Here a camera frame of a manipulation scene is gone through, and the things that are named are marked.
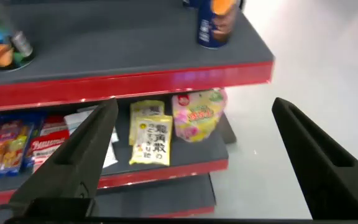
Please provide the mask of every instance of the white floor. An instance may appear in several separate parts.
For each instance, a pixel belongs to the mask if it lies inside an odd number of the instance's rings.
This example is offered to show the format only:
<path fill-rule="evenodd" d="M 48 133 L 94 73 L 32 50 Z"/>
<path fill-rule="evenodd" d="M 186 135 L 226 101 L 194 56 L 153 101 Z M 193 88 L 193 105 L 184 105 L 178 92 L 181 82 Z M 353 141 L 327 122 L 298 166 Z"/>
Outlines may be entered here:
<path fill-rule="evenodd" d="M 227 89 L 238 142 L 206 217 L 311 218 L 271 107 L 291 101 L 358 158 L 358 1 L 247 0 L 245 15 L 276 56 L 273 81 Z"/>

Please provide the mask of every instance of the can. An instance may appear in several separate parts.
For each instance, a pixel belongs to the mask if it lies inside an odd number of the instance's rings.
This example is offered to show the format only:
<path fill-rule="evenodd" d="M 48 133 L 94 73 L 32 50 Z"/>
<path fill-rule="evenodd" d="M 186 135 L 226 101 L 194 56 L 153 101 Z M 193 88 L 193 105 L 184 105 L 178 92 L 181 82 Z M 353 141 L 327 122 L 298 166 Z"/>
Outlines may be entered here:
<path fill-rule="evenodd" d="M 198 9 L 202 0 L 182 0 L 183 6 Z"/>
<path fill-rule="evenodd" d="M 28 65 L 34 50 L 22 31 L 15 29 L 0 4 L 0 70 L 11 71 Z"/>
<path fill-rule="evenodd" d="M 237 14 L 236 0 L 204 0 L 198 9 L 197 42 L 216 49 L 227 44 Z"/>

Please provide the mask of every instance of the gray shelf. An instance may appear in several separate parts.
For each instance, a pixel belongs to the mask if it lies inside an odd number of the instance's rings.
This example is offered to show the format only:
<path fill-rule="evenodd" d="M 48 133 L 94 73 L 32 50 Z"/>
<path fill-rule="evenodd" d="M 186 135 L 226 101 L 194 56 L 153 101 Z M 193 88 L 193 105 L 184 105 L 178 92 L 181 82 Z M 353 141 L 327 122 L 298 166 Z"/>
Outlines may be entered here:
<path fill-rule="evenodd" d="M 242 13 L 230 43 L 210 50 L 196 43 L 196 11 L 180 0 L 20 2 L 9 10 L 37 56 L 0 72 L 0 85 L 273 60 Z"/>
<path fill-rule="evenodd" d="M 165 103 L 165 114 L 172 114 L 172 95 L 142 96 L 137 98 L 119 99 L 119 113 L 116 121 L 117 134 L 119 142 L 113 144 L 117 164 L 111 165 L 102 170 L 102 177 L 114 177 L 121 174 L 130 174 L 131 176 L 142 175 L 141 171 L 160 170 L 164 173 L 167 168 L 181 168 L 187 165 L 207 164 L 209 162 L 225 161 L 229 159 L 226 145 L 218 131 L 214 131 L 208 139 L 201 142 L 189 143 L 175 135 L 173 130 L 171 140 L 171 161 L 170 166 L 157 164 L 133 164 L 129 165 L 132 155 L 132 147 L 128 144 L 130 109 L 129 105 L 142 100 L 162 100 Z M 42 108 L 41 110 L 49 113 L 70 114 L 77 108 L 83 108 L 90 104 L 61 105 L 51 108 Z M 0 194 L 8 190 L 18 189 L 32 174 L 30 169 L 24 170 L 14 177 L 0 177 Z"/>
<path fill-rule="evenodd" d="M 98 194 L 95 199 L 100 217 L 192 214 L 201 208 L 214 207 L 216 203 L 209 175 L 120 187 Z M 11 216 L 9 209 L 0 209 L 0 223 Z"/>

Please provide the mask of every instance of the red snack box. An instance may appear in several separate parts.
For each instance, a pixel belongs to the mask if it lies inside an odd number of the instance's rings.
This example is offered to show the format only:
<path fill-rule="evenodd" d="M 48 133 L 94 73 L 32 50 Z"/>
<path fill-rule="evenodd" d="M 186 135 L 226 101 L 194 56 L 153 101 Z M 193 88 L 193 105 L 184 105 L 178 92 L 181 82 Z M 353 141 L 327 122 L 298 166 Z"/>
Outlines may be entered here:
<path fill-rule="evenodd" d="M 70 137 L 68 130 L 57 131 L 34 138 L 30 145 L 33 154 L 35 172 Z"/>
<path fill-rule="evenodd" d="M 47 134 L 66 129 L 68 128 L 63 116 L 48 116 L 42 126 L 40 136 L 45 136 Z"/>

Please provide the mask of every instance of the plastic packaging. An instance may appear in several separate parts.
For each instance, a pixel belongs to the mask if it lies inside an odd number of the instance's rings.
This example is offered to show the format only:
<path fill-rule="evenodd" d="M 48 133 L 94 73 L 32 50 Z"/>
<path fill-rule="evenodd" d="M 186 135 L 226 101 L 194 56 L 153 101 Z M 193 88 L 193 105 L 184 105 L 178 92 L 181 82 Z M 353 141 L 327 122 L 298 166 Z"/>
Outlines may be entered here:
<path fill-rule="evenodd" d="M 226 102 L 223 89 L 173 96 L 176 135 L 188 142 L 206 139 L 215 129 Z"/>
<path fill-rule="evenodd" d="M 69 137 L 68 130 L 63 130 L 34 138 L 30 145 L 34 160 L 33 172 L 35 172 Z"/>
<path fill-rule="evenodd" d="M 136 140 L 129 164 L 170 165 L 172 117 L 140 116 L 136 118 Z"/>
<path fill-rule="evenodd" d="M 30 137 L 30 142 L 31 140 L 33 140 L 34 138 L 40 136 L 40 132 L 42 129 L 42 126 L 44 125 L 44 121 L 45 121 L 45 113 L 39 113 L 37 115 L 34 115 L 34 128 L 33 131 L 31 133 L 31 137 Z M 34 165 L 34 160 L 32 158 L 32 151 L 30 146 L 27 146 L 27 149 L 25 151 L 25 156 L 23 158 L 23 163 L 22 163 L 22 167 L 23 168 L 28 168 L 28 167 L 32 167 Z"/>
<path fill-rule="evenodd" d="M 57 131 L 63 131 L 66 129 L 68 128 L 66 122 L 64 121 L 63 116 L 60 115 L 48 116 L 44 122 L 44 125 L 42 126 L 40 136 L 48 135 L 50 133 L 54 133 Z"/>
<path fill-rule="evenodd" d="M 0 175 L 17 175 L 37 116 L 0 116 Z"/>
<path fill-rule="evenodd" d="M 131 128 L 129 130 L 129 145 L 136 139 L 136 117 L 164 114 L 164 102 L 159 100 L 144 100 L 131 104 Z"/>

